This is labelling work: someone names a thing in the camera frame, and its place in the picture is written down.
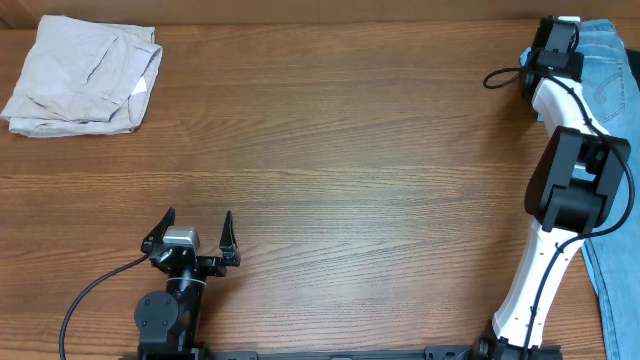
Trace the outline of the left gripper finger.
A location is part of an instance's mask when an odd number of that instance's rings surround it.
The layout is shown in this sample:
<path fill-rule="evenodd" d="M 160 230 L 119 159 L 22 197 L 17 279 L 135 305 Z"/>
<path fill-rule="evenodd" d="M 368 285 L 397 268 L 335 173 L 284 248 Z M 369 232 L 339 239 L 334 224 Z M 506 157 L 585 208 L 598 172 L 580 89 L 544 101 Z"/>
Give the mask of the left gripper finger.
<path fill-rule="evenodd" d="M 222 259 L 226 266 L 239 266 L 241 264 L 241 255 L 233 230 L 233 216 L 231 211 L 226 213 L 219 249 L 221 250 Z"/>
<path fill-rule="evenodd" d="M 142 240 L 140 250 L 142 253 L 150 253 L 152 249 L 162 242 L 164 234 L 175 222 L 175 209 L 170 207 L 159 223 Z"/>

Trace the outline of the light blue denim jeans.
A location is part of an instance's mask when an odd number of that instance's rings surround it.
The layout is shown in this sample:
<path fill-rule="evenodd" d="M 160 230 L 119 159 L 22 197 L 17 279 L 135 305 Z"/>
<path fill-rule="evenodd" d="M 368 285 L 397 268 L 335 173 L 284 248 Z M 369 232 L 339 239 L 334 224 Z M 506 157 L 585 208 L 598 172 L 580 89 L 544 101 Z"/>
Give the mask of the light blue denim jeans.
<path fill-rule="evenodd" d="M 628 160 L 639 181 L 639 89 L 625 46 L 606 19 L 581 24 L 578 51 L 585 55 L 584 98 L 595 119 L 631 144 Z M 615 232 L 582 247 L 598 296 L 606 357 L 639 360 L 639 202 Z"/>

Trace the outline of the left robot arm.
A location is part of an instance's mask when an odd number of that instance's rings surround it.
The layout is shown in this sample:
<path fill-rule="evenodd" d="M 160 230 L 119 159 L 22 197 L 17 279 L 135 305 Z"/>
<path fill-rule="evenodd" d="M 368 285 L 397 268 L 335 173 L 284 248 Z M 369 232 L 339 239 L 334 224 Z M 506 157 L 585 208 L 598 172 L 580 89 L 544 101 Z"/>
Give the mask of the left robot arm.
<path fill-rule="evenodd" d="M 141 243 L 151 265 L 167 275 L 166 288 L 146 294 L 138 302 L 134 320 L 139 330 L 139 359 L 213 359 L 209 347 L 196 340 L 200 312 L 210 277 L 224 277 L 238 267 L 241 255 L 233 217 L 225 216 L 218 256 L 199 253 L 195 228 L 177 226 L 175 210 L 167 210 Z"/>

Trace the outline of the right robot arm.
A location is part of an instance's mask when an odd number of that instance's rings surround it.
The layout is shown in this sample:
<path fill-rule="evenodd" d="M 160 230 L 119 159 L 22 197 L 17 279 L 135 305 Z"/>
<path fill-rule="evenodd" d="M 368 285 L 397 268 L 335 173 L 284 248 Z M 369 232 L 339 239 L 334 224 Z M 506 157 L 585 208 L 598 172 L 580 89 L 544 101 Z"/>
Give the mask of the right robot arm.
<path fill-rule="evenodd" d="M 579 42 L 579 18 L 543 18 L 523 63 L 512 71 L 550 140 L 525 193 L 532 218 L 527 245 L 489 339 L 476 344 L 478 359 L 560 358 L 559 348 L 543 346 L 542 335 L 571 259 L 586 239 L 616 231 L 631 214 L 626 209 L 614 225 L 602 226 L 622 181 L 635 195 L 631 146 L 610 135 L 589 109 Z"/>

